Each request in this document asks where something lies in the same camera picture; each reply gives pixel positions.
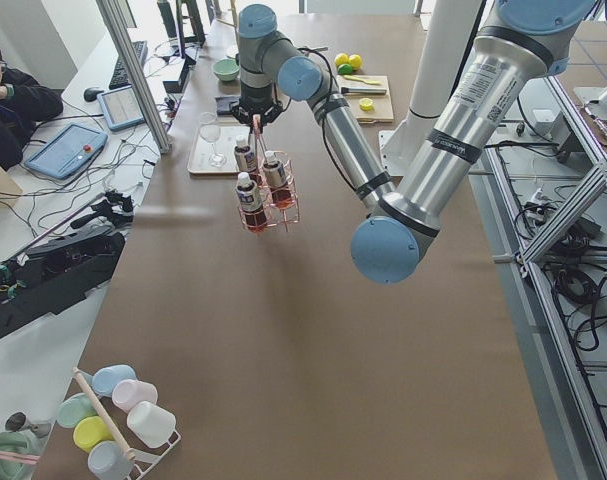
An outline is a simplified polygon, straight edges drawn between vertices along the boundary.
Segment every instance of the white desk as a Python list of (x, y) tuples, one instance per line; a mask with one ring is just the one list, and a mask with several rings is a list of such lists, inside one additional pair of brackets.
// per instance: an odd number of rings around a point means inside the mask
[[(89, 114), (100, 113), (97, 102), (88, 103), (83, 100), (83, 91), (91, 86), (107, 90), (116, 58), (112, 41), (106, 35), (63, 93), (66, 105), (61, 117), (83, 115), (83, 112), (74, 107)], [(155, 62), (158, 61), (160, 60), (148, 62), (146, 69), (157, 70), (159, 65)], [(160, 79), (151, 77), (150, 85), (154, 97), (162, 101), (165, 92)], [(51, 212), (67, 210), (49, 216), (41, 222), (44, 227), (55, 225), (60, 219), (95, 197), (97, 193), (104, 191), (106, 187), (116, 188), (131, 195), (135, 206), (141, 203), (148, 184), (143, 173), (149, 177), (153, 171), (152, 166), (143, 166), (144, 160), (155, 163), (159, 159), (158, 149), (148, 133), (147, 125), (139, 125), (136, 129), (130, 128), (113, 134), (107, 130), (102, 119), (97, 120), (109, 133), (109, 140), (92, 167), (109, 166), (124, 140), (135, 145), (140, 144), (141, 147), (116, 169), (94, 170), (89, 175), (82, 175), (78, 182), (81, 190), (78, 192), (54, 193), (35, 198), (31, 223), (37, 234), (45, 231), (45, 228), (37, 225), (37, 219)], [(39, 128), (33, 138), (48, 140), (72, 121), (98, 128), (94, 120), (89, 118), (60, 120)], [(28, 147), (25, 158), (37, 148), (38, 146)], [(125, 153), (130, 153), (132, 150), (126, 147)], [(56, 188), (51, 181), (36, 178), (20, 166), (13, 167), (9, 173), (21, 186), (24, 194)], [(18, 215), (26, 218), (32, 210), (32, 202), (33, 198), (22, 197), (16, 202), (14, 210)], [(0, 208), (0, 261), (13, 255), (32, 239), (32, 233), (24, 222), (9, 209)], [(95, 289), (86, 301), (74, 305), (59, 315), (45, 315), (0, 339), (0, 432), (4, 430), (5, 420), (17, 411), (25, 412), (31, 419), (54, 419), (56, 409), (70, 383), (70, 369), (78, 362), (106, 290), (105, 285)], [(37, 450), (42, 446), (39, 443), (43, 442), (36, 443)]]

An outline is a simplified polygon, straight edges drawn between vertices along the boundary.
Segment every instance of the green bowl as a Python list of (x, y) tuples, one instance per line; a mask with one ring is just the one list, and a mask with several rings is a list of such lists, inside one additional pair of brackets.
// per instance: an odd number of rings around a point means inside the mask
[(231, 82), (236, 80), (239, 75), (239, 66), (236, 64), (236, 60), (224, 58), (212, 65), (212, 71), (222, 82)]

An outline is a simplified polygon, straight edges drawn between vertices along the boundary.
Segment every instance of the yellow cup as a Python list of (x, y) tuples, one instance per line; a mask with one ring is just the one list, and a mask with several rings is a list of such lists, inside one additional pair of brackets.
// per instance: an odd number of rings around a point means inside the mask
[(72, 438), (74, 438), (74, 444), (87, 453), (90, 453), (100, 442), (114, 440), (107, 425), (98, 415), (81, 420), (74, 427)]

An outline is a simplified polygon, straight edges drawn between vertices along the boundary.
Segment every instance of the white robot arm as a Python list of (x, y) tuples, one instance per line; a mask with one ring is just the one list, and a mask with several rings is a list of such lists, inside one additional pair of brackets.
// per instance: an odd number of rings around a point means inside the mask
[(476, 57), (411, 162), (398, 188), (363, 137), (330, 73), (277, 30), (274, 12), (250, 5), (239, 15), (241, 99), (237, 118), (273, 121), (273, 82), (307, 101), (370, 215), (352, 239), (359, 271), (379, 283), (407, 278), (439, 233), (439, 215), (533, 78), (565, 70), (569, 44), (594, 0), (496, 0), (474, 41)]

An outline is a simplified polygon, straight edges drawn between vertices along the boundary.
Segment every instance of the black jacket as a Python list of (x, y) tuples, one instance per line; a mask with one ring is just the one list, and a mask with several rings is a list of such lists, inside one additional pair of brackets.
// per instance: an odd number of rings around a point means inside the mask
[(35, 122), (50, 120), (63, 111), (61, 97), (27, 73), (9, 68), (3, 84), (14, 86), (11, 100), (0, 100), (0, 165), (4, 170), (23, 159), (23, 147), (36, 128)]

